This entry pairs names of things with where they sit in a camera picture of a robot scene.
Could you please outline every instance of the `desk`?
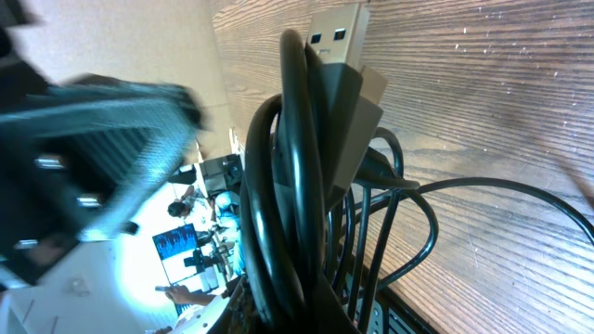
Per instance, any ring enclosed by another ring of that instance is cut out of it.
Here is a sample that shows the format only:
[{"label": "desk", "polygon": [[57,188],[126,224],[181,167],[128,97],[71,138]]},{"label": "desk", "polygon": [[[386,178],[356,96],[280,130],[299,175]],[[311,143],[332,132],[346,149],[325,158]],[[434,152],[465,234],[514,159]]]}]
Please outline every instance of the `desk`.
[{"label": "desk", "polygon": [[[211,2],[239,138],[280,92],[280,34],[306,36],[313,12],[340,3]],[[400,140],[408,179],[506,178],[545,188],[594,220],[594,3],[372,0],[368,8],[362,60],[389,80],[381,126]],[[446,332],[594,331],[594,248],[569,219],[493,188],[425,198],[440,238],[390,288],[431,324]],[[382,216],[370,219],[365,265]],[[427,233],[421,211],[403,203],[380,276],[412,257]]]}]

